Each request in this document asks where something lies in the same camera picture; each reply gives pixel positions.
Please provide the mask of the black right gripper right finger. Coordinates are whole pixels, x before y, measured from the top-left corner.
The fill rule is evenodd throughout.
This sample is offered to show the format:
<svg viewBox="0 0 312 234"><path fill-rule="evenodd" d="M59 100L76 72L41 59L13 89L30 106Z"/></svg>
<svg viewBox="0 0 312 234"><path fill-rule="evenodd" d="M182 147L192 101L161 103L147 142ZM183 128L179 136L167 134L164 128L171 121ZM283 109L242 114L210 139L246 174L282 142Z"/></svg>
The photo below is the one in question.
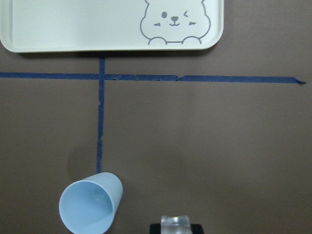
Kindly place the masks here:
<svg viewBox="0 0 312 234"><path fill-rule="evenodd" d="M192 234L203 234L203 228L201 224L191 224L190 228Z"/></svg>

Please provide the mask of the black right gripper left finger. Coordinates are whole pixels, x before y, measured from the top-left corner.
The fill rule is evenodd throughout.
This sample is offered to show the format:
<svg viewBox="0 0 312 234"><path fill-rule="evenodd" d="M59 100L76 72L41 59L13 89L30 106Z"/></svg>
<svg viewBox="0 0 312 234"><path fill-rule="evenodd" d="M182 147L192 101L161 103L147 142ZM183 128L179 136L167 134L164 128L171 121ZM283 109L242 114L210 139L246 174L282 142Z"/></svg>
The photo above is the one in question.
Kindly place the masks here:
<svg viewBox="0 0 312 234"><path fill-rule="evenodd" d="M150 224L149 234L161 234L161 224L160 223Z"/></svg>

